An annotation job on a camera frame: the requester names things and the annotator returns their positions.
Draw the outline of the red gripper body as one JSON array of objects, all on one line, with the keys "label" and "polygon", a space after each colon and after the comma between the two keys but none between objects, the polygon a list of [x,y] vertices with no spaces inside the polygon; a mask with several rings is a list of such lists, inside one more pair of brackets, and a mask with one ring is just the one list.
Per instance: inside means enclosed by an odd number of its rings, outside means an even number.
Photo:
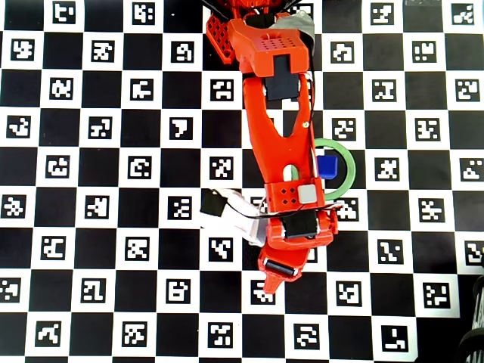
[{"label": "red gripper body", "polygon": [[337,234],[335,210],[300,210],[269,220],[260,269],[274,277],[299,277],[309,252],[325,247]]}]

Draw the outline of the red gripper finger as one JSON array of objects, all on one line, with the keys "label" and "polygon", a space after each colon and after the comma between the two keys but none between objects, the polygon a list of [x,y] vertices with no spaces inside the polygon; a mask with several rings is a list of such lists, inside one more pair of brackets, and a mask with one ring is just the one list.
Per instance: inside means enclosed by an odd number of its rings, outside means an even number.
[{"label": "red gripper finger", "polygon": [[262,257],[258,260],[258,266],[265,274],[264,292],[273,294],[283,282],[294,282],[301,277],[303,260],[299,256],[286,260]]}]

